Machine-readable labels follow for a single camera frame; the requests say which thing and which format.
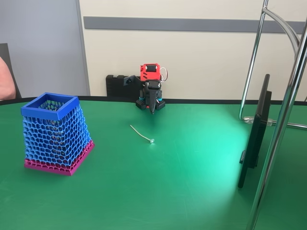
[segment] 3d printed container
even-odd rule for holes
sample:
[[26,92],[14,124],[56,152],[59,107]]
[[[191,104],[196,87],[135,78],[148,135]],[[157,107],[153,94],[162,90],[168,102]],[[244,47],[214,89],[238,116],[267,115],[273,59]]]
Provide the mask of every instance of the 3d printed container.
[[94,147],[79,99],[44,93],[21,108],[24,166],[73,175]]

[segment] chrome metal pole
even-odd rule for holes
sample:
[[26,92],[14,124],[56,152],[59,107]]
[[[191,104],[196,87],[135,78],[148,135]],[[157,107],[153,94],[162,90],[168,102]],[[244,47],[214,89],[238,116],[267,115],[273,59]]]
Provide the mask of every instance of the chrome metal pole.
[[259,210],[263,202],[263,196],[267,189],[267,183],[271,176],[272,168],[276,159],[276,154],[279,151],[285,129],[287,127],[287,122],[295,101],[297,90],[301,82],[304,68],[307,60],[307,21],[303,34],[301,37],[300,45],[295,57],[295,62],[291,72],[291,78],[289,80],[286,93],[283,98],[283,104],[279,112],[279,116],[276,123],[276,128],[270,143],[268,150],[268,155],[266,157],[263,170],[261,173],[261,178],[256,191],[256,196],[251,209],[251,214],[248,220],[247,230],[254,230],[259,215]]
[[298,45],[299,45],[299,37],[296,34],[296,32],[292,29],[289,24],[282,19],[279,15],[275,14],[274,12],[268,10],[268,9],[262,9],[263,12],[265,12],[268,16],[273,18],[285,31],[285,33],[288,35],[290,42],[293,47],[294,55],[297,53]]
[[[269,0],[264,0],[262,8],[267,8],[268,1]],[[250,60],[249,68],[248,68],[248,76],[246,78],[245,87],[244,87],[243,96],[242,96],[242,101],[241,101],[241,106],[240,106],[240,111],[239,111],[239,119],[242,120],[242,121],[244,120],[243,117],[242,117],[243,108],[244,108],[246,96],[247,96],[247,93],[248,93],[248,87],[249,87],[251,74],[253,72],[253,68],[254,68],[254,64],[255,64],[255,59],[256,59],[256,54],[257,54],[259,41],[260,41],[260,37],[261,37],[261,31],[262,31],[262,27],[263,27],[264,18],[265,18],[265,12],[261,11],[261,16],[260,16],[260,21],[259,21],[259,25],[258,25],[258,31],[257,31],[257,35],[256,35],[255,45],[254,45],[254,48],[253,48],[253,53],[251,55],[251,60]]]

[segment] small white object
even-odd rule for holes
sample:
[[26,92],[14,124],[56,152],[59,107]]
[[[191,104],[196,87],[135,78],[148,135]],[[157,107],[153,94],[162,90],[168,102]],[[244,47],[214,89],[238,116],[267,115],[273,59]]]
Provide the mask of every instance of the small white object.
[[136,131],[136,129],[135,129],[132,125],[130,125],[130,126],[131,126],[131,128],[133,128],[133,130],[134,130],[137,134],[139,134],[142,138],[145,138],[145,139],[148,140],[151,144],[154,143],[154,139],[149,139],[149,138],[147,138],[147,137],[144,137],[141,133],[139,133],[138,131]]

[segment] wire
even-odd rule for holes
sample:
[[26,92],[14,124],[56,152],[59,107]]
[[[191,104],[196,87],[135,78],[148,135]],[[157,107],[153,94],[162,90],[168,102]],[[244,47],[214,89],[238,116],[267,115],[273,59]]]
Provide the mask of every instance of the wire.
[[165,82],[165,81],[168,79],[168,72],[167,72],[167,69],[166,69],[165,67],[161,67],[161,68],[160,68],[160,70],[162,70],[162,69],[165,69],[165,72],[166,72],[166,79],[164,80],[164,76],[163,76],[163,74],[160,74],[160,75],[161,75],[161,77],[162,77],[161,82]]
[[131,126],[131,128],[133,128],[133,130],[137,133],[137,134],[139,134],[142,138],[145,138],[146,140],[148,140],[151,144],[154,142],[154,139],[149,139],[149,138],[147,138],[147,137],[144,137],[141,133],[139,133],[138,131],[136,131],[136,129],[132,126],[132,125],[130,125]]

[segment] honeycomb mesh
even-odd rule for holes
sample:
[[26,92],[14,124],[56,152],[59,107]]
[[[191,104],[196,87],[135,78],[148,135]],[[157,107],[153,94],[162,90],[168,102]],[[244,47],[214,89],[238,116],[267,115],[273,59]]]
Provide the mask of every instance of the honeycomb mesh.
[[[42,109],[58,110],[64,103],[46,101]],[[91,141],[80,105],[59,121],[26,117],[23,119],[26,162],[68,168],[76,162]]]
[[42,103],[38,108],[47,109],[51,111],[57,111],[58,109],[61,108],[62,105],[64,105],[63,102],[55,102],[55,101],[47,100],[44,103]]

